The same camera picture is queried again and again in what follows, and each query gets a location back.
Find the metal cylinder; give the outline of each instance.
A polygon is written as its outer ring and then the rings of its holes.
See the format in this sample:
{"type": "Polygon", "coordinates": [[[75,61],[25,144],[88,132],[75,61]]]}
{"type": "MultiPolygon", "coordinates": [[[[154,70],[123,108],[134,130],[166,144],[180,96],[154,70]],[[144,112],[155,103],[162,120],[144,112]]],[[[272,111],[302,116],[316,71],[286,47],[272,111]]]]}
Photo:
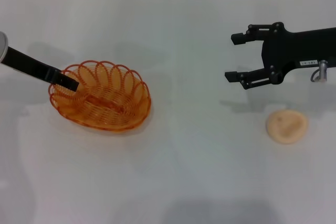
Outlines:
{"type": "Polygon", "coordinates": [[[321,60],[319,62],[319,68],[320,68],[320,74],[319,74],[319,81],[320,82],[326,82],[327,81],[327,61],[321,60]]]}
{"type": "Polygon", "coordinates": [[[8,50],[7,36],[0,31],[0,62],[5,58],[8,50]]]}

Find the black handle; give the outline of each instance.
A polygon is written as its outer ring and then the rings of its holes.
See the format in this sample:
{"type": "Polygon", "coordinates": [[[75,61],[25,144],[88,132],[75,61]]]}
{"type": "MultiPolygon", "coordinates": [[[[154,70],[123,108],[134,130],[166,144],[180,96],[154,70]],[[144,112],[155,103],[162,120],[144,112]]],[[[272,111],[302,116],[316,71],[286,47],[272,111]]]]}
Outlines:
{"type": "Polygon", "coordinates": [[[6,56],[1,63],[42,81],[58,84],[72,91],[76,91],[79,84],[74,79],[62,74],[61,70],[35,60],[11,47],[8,47],[6,56]]]}

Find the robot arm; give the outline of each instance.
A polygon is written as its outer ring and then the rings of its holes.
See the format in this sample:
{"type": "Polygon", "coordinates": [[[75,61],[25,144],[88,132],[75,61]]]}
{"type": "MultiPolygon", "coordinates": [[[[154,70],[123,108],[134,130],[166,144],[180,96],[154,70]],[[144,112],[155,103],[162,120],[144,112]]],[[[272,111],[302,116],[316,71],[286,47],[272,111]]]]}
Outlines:
{"type": "Polygon", "coordinates": [[[244,89],[267,84],[281,84],[285,75],[296,68],[319,67],[319,77],[326,81],[327,68],[336,67],[336,28],[291,33],[281,22],[272,25],[249,25],[245,34],[233,34],[234,45],[262,40],[263,69],[251,72],[226,72],[229,82],[240,82],[244,89]]]}

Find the basket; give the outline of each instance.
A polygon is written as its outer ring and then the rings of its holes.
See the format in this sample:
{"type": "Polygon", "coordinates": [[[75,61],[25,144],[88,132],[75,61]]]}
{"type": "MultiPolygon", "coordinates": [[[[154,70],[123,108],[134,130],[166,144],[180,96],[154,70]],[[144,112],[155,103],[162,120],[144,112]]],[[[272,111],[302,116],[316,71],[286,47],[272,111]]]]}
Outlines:
{"type": "Polygon", "coordinates": [[[65,118],[78,124],[112,132],[140,126],[151,110],[151,96],[141,76],[109,61],[84,61],[63,74],[79,82],[76,92],[49,86],[50,102],[65,118]]]}

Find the round cookie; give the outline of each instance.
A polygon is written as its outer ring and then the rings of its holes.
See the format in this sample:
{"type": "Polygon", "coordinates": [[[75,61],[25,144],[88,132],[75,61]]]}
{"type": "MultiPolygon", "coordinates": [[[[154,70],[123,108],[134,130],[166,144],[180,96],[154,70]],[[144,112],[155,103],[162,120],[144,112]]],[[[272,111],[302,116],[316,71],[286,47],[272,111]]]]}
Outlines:
{"type": "Polygon", "coordinates": [[[307,132],[308,119],[294,110],[279,110],[267,119],[268,135],[280,144],[293,144],[307,132]]]}

